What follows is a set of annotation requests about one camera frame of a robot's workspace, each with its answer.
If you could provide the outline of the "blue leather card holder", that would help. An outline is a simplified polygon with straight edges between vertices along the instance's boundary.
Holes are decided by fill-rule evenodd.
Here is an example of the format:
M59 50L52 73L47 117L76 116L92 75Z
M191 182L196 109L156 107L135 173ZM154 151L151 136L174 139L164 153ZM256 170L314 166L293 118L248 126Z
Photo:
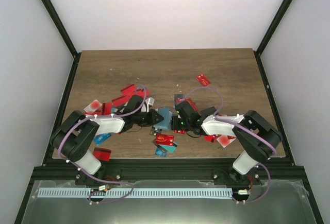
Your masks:
M170 108L169 107L158 108L157 112L163 117L163 120L156 123L153 127L165 131L171 130L171 120L173 113L170 111Z

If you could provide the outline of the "lone red card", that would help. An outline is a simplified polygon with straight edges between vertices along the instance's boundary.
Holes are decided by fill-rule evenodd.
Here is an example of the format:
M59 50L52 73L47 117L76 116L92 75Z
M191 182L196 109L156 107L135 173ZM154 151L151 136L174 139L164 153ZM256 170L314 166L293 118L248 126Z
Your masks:
M198 74L195 78L203 87L211 84L210 80L204 74Z

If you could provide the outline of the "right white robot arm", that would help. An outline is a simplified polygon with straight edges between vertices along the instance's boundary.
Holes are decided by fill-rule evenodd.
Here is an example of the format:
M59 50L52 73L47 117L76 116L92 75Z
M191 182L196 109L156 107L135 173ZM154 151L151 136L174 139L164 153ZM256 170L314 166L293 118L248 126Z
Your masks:
M171 129L193 132L196 136L233 137L244 151L235 159L228 170L232 183L241 184L252 168L265 163L276 154L282 135L267 120L254 110L245 115L220 116L218 111L199 113L188 101L175 106Z

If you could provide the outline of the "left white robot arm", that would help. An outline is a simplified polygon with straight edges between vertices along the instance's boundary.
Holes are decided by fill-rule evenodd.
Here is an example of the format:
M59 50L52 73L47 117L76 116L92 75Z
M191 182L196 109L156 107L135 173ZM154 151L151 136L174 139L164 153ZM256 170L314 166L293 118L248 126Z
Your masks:
M58 155L75 164L87 173L87 178L95 185L105 180L101 162L89 147L95 136L106 133L123 133L133 125L148 127L164 121L159 111L152 109L152 98L133 95L126 104L108 115L83 114L72 112L52 134L50 144L57 149Z

